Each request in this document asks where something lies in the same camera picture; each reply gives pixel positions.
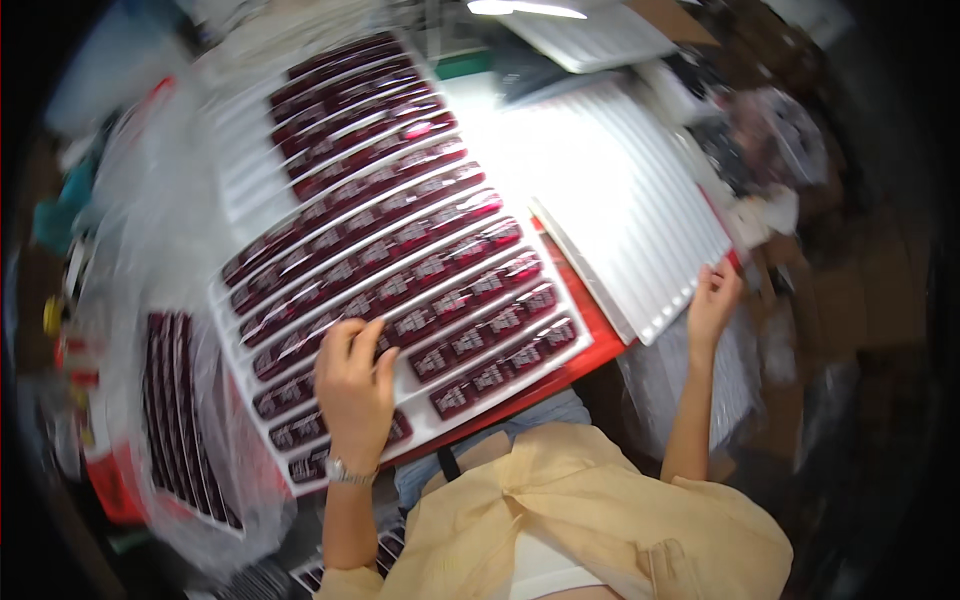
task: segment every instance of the yellow blouse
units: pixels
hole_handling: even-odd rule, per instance
[[[317,600],[506,600],[516,534],[536,522],[626,600],[779,598],[793,549],[717,483],[640,474],[596,427],[563,422],[424,496],[384,580],[328,569]]]

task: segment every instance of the white undershirt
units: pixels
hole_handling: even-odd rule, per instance
[[[565,589],[604,585],[548,536],[529,530],[516,536],[510,600],[534,600]]]

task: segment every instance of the hand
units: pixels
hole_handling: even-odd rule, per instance
[[[382,319],[336,323],[326,332],[315,365],[313,389],[330,432],[330,456],[360,475],[379,466],[394,415],[394,361],[399,348],[384,352],[374,371],[373,353],[381,331]]]
[[[712,364],[720,335],[739,301],[743,279],[727,258],[720,261],[716,271],[704,265],[697,278],[697,292],[686,316],[686,335],[691,365],[705,365]]]

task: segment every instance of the table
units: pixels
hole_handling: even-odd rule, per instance
[[[620,341],[620,337],[607,321],[607,317],[604,316],[600,307],[593,299],[593,296],[590,295],[587,286],[584,285],[584,282],[573,270],[573,267],[567,262],[566,256],[564,256],[553,239],[543,231],[540,222],[538,222],[536,218],[533,219],[533,222],[537,231],[540,232],[543,244],[550,252],[550,259],[556,264],[557,270],[564,278],[564,283],[570,291],[570,295],[573,297],[573,301],[576,303],[580,314],[583,315],[584,321],[587,323],[590,335],[593,336],[593,345],[519,394],[507,398],[489,411],[477,415],[459,427],[447,431],[440,437],[434,438],[426,444],[387,461],[384,463],[384,467],[409,463],[412,460],[434,452],[440,447],[454,444],[481,429],[489,427],[501,420],[508,419],[516,413],[530,408],[541,400],[545,400],[556,394],[579,377],[613,360],[613,358],[627,348],[623,342]]]

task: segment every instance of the watch strap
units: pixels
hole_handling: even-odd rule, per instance
[[[373,473],[367,475],[361,475],[360,473],[354,473],[349,470],[344,462],[338,457],[327,457],[326,459],[326,476],[331,483],[349,483],[355,486],[371,486],[373,485],[373,480],[376,479],[377,473],[380,472],[380,469],[376,469]]]

